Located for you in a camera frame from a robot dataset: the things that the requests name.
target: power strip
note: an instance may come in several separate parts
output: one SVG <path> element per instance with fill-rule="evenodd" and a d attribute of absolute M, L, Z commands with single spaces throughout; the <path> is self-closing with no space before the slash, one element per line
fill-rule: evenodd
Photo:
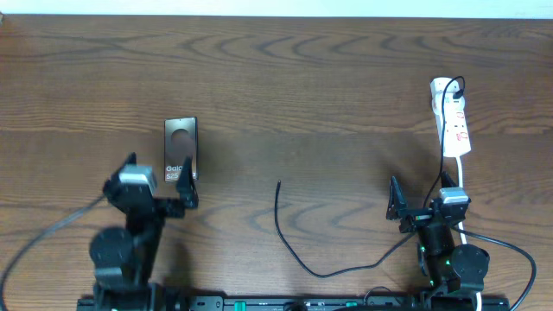
<path fill-rule="evenodd" d="M 442 143 L 442 98 L 445 96 L 446 131 L 444 133 L 443 156 L 459 157 L 470 151 L 470 139 L 468 138 L 467 120 L 463 110 L 465 108 L 465 98 L 463 96 L 458 99 L 453 98 L 455 92 L 460 90 L 459 83 L 457 81 L 452 82 L 444 93 L 444 89 L 450 80 L 450 78 L 436 78 L 430 83 L 432 111 L 435 114 L 438 138 Z"/>

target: black plug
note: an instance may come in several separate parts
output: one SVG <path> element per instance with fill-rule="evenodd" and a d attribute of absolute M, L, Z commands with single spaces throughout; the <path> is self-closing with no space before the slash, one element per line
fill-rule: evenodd
<path fill-rule="evenodd" d="M 459 91 L 455 92 L 455 94 L 453 94 L 453 99 L 459 99 L 463 97 L 464 92 L 465 92 L 465 89 L 460 89 Z"/>

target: wood grain tabletop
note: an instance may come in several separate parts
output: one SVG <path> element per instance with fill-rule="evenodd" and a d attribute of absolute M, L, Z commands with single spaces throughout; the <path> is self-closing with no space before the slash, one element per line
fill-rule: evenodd
<path fill-rule="evenodd" d="M 385 220 L 395 175 L 422 204 L 439 166 L 429 82 L 464 75 L 473 150 L 465 227 L 537 261 L 521 310 L 553 309 L 553 22 L 6 16 L 0 28 L 0 269 L 94 199 L 132 151 L 163 174 L 163 121 L 199 123 L 200 208 L 168 222 L 153 282 L 227 295 L 363 295 L 428 285 L 412 239 Z M 446 160 L 456 178 L 456 166 Z M 161 185 L 160 196 L 176 196 Z M 74 310 L 92 293 L 92 236 L 123 225 L 103 202 L 38 244 L 6 289 L 12 310 Z M 514 303 L 530 277 L 491 255 L 484 295 Z"/>

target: white background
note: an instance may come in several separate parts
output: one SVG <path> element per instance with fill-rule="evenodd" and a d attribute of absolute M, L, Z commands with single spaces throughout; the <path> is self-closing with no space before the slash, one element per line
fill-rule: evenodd
<path fill-rule="evenodd" d="M 553 0 L 0 0 L 4 14 L 553 18 Z"/>

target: black cable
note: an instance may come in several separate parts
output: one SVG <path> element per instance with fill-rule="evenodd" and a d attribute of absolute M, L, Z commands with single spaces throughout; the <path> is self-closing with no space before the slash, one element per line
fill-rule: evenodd
<path fill-rule="evenodd" d="M 92 210 L 92 208 L 95 207 L 103 199 L 104 199 L 104 195 L 102 194 L 96 200 L 91 202 L 88 206 L 78 209 L 76 212 L 72 213 L 66 218 L 51 225 L 48 229 L 43 231 L 41 234 L 36 236 L 36 238 L 33 238 L 30 242 L 28 242 L 25 246 L 23 246 L 23 248 L 21 248 L 13 258 L 11 258 L 10 262 L 7 265 L 7 268 L 3 271 L 2 279 L 0 280 L 0 310 L 1 311 L 8 311 L 8 307 L 6 307 L 6 301 L 4 300 L 3 292 L 5 291 L 6 282 L 8 281 L 8 277 L 10 276 L 11 271 L 16 267 L 17 263 L 19 262 L 19 260 L 21 260 L 23 255 L 25 255 L 25 253 L 28 250 L 30 250 L 33 246 L 35 246 L 35 244 L 41 242 L 44 238 L 47 238 L 57 230 L 63 228 L 66 225 L 71 224 L 75 220 L 81 218 L 87 212 L 90 212 L 90 210 Z"/>
<path fill-rule="evenodd" d="M 423 208 L 426 207 L 426 203 L 428 203 L 430 195 L 432 194 L 432 191 L 435 188 L 435 185 L 437 185 L 438 181 L 440 180 L 440 176 L 442 176 L 442 172 L 443 172 L 443 142 L 445 141 L 444 135 L 446 133 L 446 114 L 445 114 L 445 109 L 444 109 L 445 99 L 446 99 L 446 92 L 448 91 L 449 85 L 451 85 L 457 79 L 462 79 L 463 80 L 463 88 L 461 88 L 459 91 L 457 91 L 455 93 L 455 95 L 460 94 L 460 96 L 462 96 L 462 94 L 465 91 L 465 78 L 463 76 L 457 76 L 457 77 L 451 79 L 446 84 L 446 87 L 443 89 L 443 95 L 442 95 L 442 121 L 443 121 L 443 124 L 442 124 L 442 146 L 440 147 L 440 151 L 441 151 L 440 152 L 440 172 L 438 172 L 438 176 L 435 178 L 435 181 L 432 184 L 432 187 L 430 188 L 428 194 L 426 194 L 426 198 L 424 198 Z"/>
<path fill-rule="evenodd" d="M 390 248 L 389 251 L 387 251 L 376 263 L 369 264 L 366 266 L 359 266 L 359 267 L 352 267 L 347 268 L 343 270 L 339 270 L 333 273 L 329 273 L 326 275 L 321 275 L 318 273 L 313 272 L 310 268 L 308 268 L 305 263 L 297 256 L 296 252 L 292 250 L 292 247 L 288 242 L 286 241 L 286 238 L 284 238 L 283 233 L 280 230 L 280 225 L 278 225 L 278 193 L 280 192 L 280 184 L 281 182 L 278 181 L 278 184 L 276 185 L 276 193 L 275 193 L 275 227 L 276 227 L 276 233 L 278 233 L 278 237 L 283 241 L 284 245 L 288 248 L 288 251 L 290 251 L 290 254 L 296 259 L 296 261 L 302 266 L 304 270 L 306 270 L 311 276 L 319 277 L 319 278 L 327 278 L 331 276 L 337 276 L 342 273 L 351 272 L 355 270 L 364 270 L 364 269 L 372 269 L 378 267 L 391 253 L 393 253 L 395 250 L 397 250 L 401 245 L 405 244 L 410 238 L 413 238 L 413 236 L 416 234 L 416 232 L 412 232 L 410 235 L 408 235 L 406 238 L 399 241 L 397 244 L 395 244 L 392 248 Z"/>
<path fill-rule="evenodd" d="M 497 245 L 501 245 L 501 246 L 506 247 L 508 249 L 517 251 L 520 254 L 522 254 L 524 257 L 526 257 L 526 259 L 528 259 L 528 261 L 530 261 L 530 265 L 532 266 L 532 273 L 531 273 L 531 276 L 530 276 L 530 281 L 528 281 L 528 284 L 526 284 L 526 288 L 522 292 L 522 295 L 517 299 L 517 302 L 515 302 L 512 305 L 512 307 L 509 309 L 509 311 L 516 310 L 518 308 L 518 306 L 520 306 L 522 301 L 526 298 L 528 293 L 530 293 L 530 290 L 532 289 L 532 286 L 534 285 L 534 281 L 536 281 L 537 266 L 536 266 L 536 262 L 534 261 L 534 258 L 532 258 L 532 256 L 529 253 L 527 253 L 525 250 L 522 250 L 522 249 L 518 248 L 517 246 L 515 246 L 513 244 L 509 244 L 507 242 L 499 241 L 495 238 L 489 238 L 489 237 L 486 237 L 486 236 L 483 236 L 483 235 L 480 235 L 480 234 L 477 234 L 477 233 L 472 233 L 472 232 L 468 232 L 468 231 L 465 231 L 465 230 L 461 230 L 461 229 L 455 228 L 454 226 L 452 226 L 451 229 L 453 229 L 453 230 L 455 230 L 459 233 L 463 233 L 465 235 L 468 235 L 469 237 L 479 238 L 483 241 L 494 243 L 494 244 L 497 244 Z"/>
<path fill-rule="evenodd" d="M 371 293 L 372 293 L 373 291 L 375 291 L 375 290 L 378 290 L 378 289 L 385 289 L 385 290 L 391 292 L 391 289 L 388 289 L 388 288 L 385 287 L 385 286 L 376 286 L 376 287 L 373 287 L 371 290 L 369 290 L 369 291 L 366 293 L 365 297 L 363 297 L 363 304 L 364 304 L 364 305 L 367 305 L 366 300 L 367 300 L 367 298 L 369 298 L 369 297 L 371 296 Z M 401 302 L 400 302 L 396 297 L 394 297 L 394 299 L 397 301 L 397 303 L 399 303 L 399 305 L 401 305 Z"/>

